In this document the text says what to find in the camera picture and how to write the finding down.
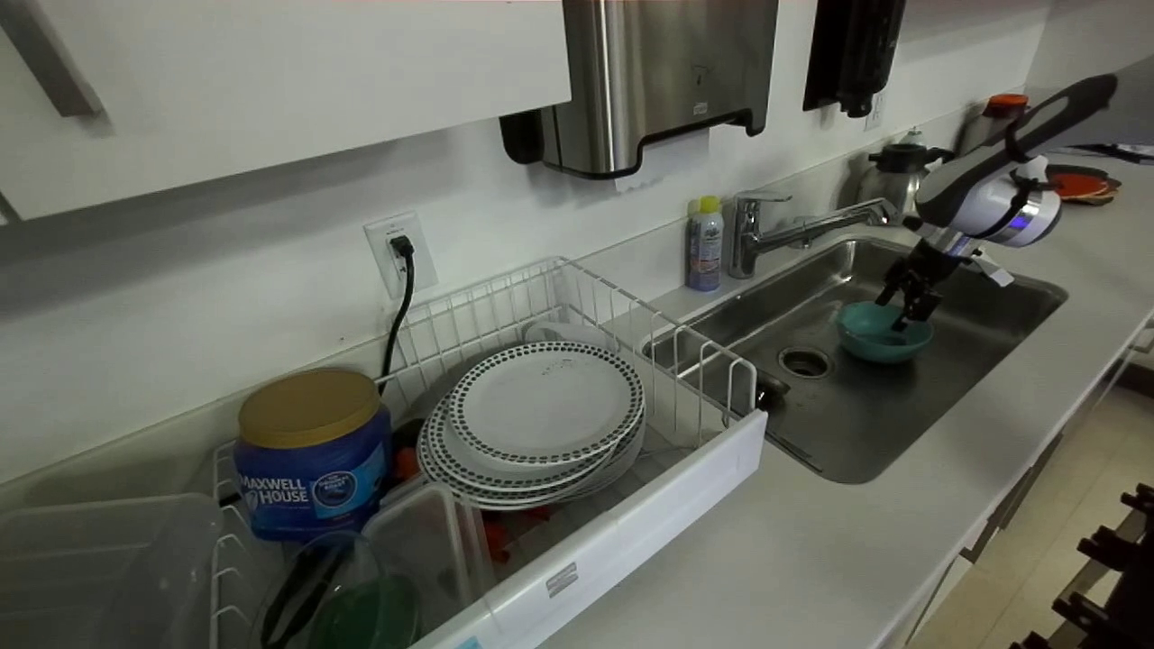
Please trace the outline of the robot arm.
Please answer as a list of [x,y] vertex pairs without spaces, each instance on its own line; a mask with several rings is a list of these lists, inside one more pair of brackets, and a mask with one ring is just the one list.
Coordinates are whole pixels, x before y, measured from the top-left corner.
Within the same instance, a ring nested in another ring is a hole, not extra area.
[[1114,94],[1114,73],[1085,74],[928,176],[915,193],[919,242],[883,275],[876,294],[876,307],[898,307],[896,331],[928,319],[943,301],[938,286],[967,264],[985,267],[998,287],[1009,286],[981,246],[1026,247],[1057,227],[1065,203],[1044,144],[1104,111]]

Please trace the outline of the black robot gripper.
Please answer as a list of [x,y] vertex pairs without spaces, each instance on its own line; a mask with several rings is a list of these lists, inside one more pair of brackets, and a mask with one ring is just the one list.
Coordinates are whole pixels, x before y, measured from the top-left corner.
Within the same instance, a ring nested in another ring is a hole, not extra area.
[[915,242],[913,253],[888,270],[888,286],[872,301],[888,307],[903,290],[904,301],[896,326],[925,324],[938,307],[938,294],[931,287],[961,267],[961,254],[948,254],[931,242]]

